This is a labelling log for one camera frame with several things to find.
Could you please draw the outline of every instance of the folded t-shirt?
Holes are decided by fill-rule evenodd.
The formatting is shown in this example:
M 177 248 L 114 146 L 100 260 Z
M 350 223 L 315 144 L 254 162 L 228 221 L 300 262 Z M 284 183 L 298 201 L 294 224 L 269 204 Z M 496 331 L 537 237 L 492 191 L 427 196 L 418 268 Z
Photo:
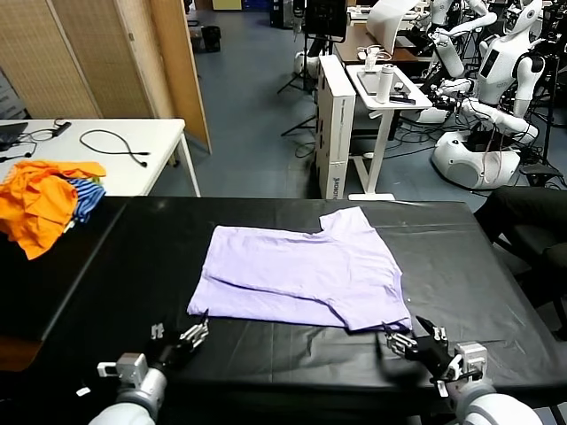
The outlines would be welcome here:
M 410 329 L 400 268 L 362 209 L 320 222 L 315 234 L 217 227 L 188 313 Z

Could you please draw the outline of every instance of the white desk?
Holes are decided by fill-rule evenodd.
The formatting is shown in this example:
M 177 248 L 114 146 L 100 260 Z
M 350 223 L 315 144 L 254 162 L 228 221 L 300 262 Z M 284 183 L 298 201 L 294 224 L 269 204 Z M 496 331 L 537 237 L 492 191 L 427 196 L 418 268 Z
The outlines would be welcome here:
M 378 73 L 380 72 L 380 67 L 381 66 L 376 66 Z M 382 120 L 380 121 L 380 127 L 378 129 L 378 136 L 374 146 L 374 154 L 372 156 L 370 171 L 367 172 L 362 157 L 352 157 L 354 165 L 356 166 L 356 172 L 358 173 L 362 187 L 364 188 L 364 196 L 354 196 L 353 199 L 364 199 L 365 196 L 367 199 L 374 198 L 376 193 L 376 183 L 378 181 L 378 175 L 380 174 L 382 160 L 384 159 L 384 150 L 388 142 L 388 133 L 392 124 L 394 111 L 431 108 L 431 102 L 427 96 L 424 95 L 421 90 L 402 71 L 400 71 L 398 67 L 395 68 L 395 73 L 398 78 L 400 78 L 401 82 L 404 83 L 406 88 L 408 88 L 408 97 L 410 99 L 414 99 L 416 104 L 401 104 L 398 102 L 386 102 L 384 104 L 380 104 L 376 101 L 376 97 L 369 95 L 364 89 L 364 86 L 362 86 L 357 73 L 363 70 L 364 65 L 350 65 L 346 67 L 346 73 L 350 77 L 350 80 L 361 97 L 362 102 L 370 111 L 381 112 Z
M 72 123 L 62 135 L 37 144 L 32 158 L 17 158 L 0 164 L 0 182 L 14 164 L 22 159 L 49 161 L 84 162 L 95 161 L 106 170 L 102 179 L 106 194 L 111 197 L 145 196 L 150 193 L 158 180 L 167 160 L 176 150 L 187 177 L 192 182 L 195 194 L 200 197 L 197 177 L 183 133 L 183 120 L 68 120 Z M 0 125 L 23 122 L 1 120 Z M 53 128 L 53 120 L 26 120 L 26 132 L 41 128 Z M 108 155 L 97 153 L 79 143 L 79 136 L 92 129 L 104 129 L 121 135 L 133 152 L 148 151 L 150 155 L 136 156 L 147 162 L 147 167 L 137 164 L 129 155 Z M 113 135 L 95 133 L 86 135 L 85 142 L 101 151 L 126 151 L 124 143 Z M 23 155 L 33 149 L 31 144 L 22 144 L 0 152 L 0 156 Z
M 348 6 L 346 8 L 346 13 L 348 14 L 348 18 L 349 18 L 348 25 L 353 26 L 355 24 L 366 24 L 366 21 L 369 20 L 369 15 L 370 15 L 369 11 L 371 9 L 372 9 L 371 7 L 362 6 L 361 11 L 358 12 L 356 10 L 356 6 Z M 419 14 L 417 12 L 414 11 L 408 12 L 401 21 L 398 31 L 411 29 L 414 26 L 412 21 L 417 18 L 419 18 Z

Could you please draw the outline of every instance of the blue floor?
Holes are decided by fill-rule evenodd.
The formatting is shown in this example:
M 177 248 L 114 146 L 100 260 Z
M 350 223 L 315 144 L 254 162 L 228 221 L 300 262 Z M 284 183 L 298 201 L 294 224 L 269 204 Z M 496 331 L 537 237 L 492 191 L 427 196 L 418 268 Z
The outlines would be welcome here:
M 314 138 L 308 131 L 282 138 L 280 134 L 315 112 L 313 98 L 295 89 L 277 90 L 291 78 L 294 54 L 303 40 L 293 33 L 269 27 L 263 12 L 200 12 L 201 25 L 221 28 L 221 51 L 196 55 L 199 83 L 213 146 L 213 155 L 192 143 L 191 155 L 204 197 L 313 197 L 308 154 Z M 567 114 L 556 110 L 555 117 L 567 122 Z M 534 122 L 543 129 L 541 122 Z M 355 126 L 375 128 L 357 104 Z M 567 134 L 554 129 L 550 143 L 550 162 L 567 174 Z M 397 136 L 403 135 L 399 130 Z M 371 151 L 373 140 L 352 142 L 354 151 Z M 390 149 L 394 155 L 432 146 L 403 143 Z M 377 192 L 393 193 L 408 201 L 464 201 L 472 211 L 484 199 L 442 180 L 430 163 L 431 151 L 384 161 Z M 524 178 L 518 180 L 524 185 Z M 353 166 L 349 166 L 346 195 L 361 193 Z M 157 181 L 154 196 L 194 196 L 180 167 L 166 167 Z M 550 328 L 556 317 L 549 306 L 540 312 Z M 539 409 L 546 425 L 555 424 L 548 409 Z

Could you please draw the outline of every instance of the desk leg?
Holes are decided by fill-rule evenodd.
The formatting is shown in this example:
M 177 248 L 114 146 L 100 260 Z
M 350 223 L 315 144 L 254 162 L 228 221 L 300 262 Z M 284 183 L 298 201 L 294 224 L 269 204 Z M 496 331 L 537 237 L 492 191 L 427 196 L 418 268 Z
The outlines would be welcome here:
M 390 124 L 390 132 L 388 133 L 388 140 L 393 140 L 396 136 L 396 130 L 398 129 L 398 124 L 400 123 L 400 110 L 396 110 L 393 113 L 393 120 Z
M 177 157 L 175 156 L 175 152 L 171 154 L 171 157 L 169 157 L 167 163 L 169 164 L 169 166 L 177 166 Z
M 380 174 L 380 167 L 382 166 L 382 159 L 384 158 L 384 150 L 388 143 L 388 133 L 392 124 L 394 110 L 386 110 L 382 113 L 382 121 L 378 129 L 378 136 L 374 146 L 374 157 L 370 163 L 369 178 L 364 185 L 364 193 L 376 193 L 376 183 L 378 182 L 378 175 Z
M 187 140 L 185 139 L 185 134 L 181 133 L 179 142 L 177 143 L 177 156 L 181 160 L 181 164 L 187 177 L 190 178 L 193 183 L 193 189 L 195 190 L 195 196 L 201 197 L 201 191 L 198 188 L 197 176 L 195 175 L 195 168 L 193 167 L 193 161 L 191 160 L 191 154 L 189 153 L 189 148 L 187 147 Z

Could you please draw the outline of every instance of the orange cloth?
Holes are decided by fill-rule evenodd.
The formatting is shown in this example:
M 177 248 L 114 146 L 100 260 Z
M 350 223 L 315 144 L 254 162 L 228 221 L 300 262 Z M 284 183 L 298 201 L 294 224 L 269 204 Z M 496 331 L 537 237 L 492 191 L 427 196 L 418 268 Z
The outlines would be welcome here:
M 20 161 L 0 184 L 0 231 L 35 259 L 63 234 L 77 205 L 77 190 L 60 176 L 102 177 L 96 162 Z

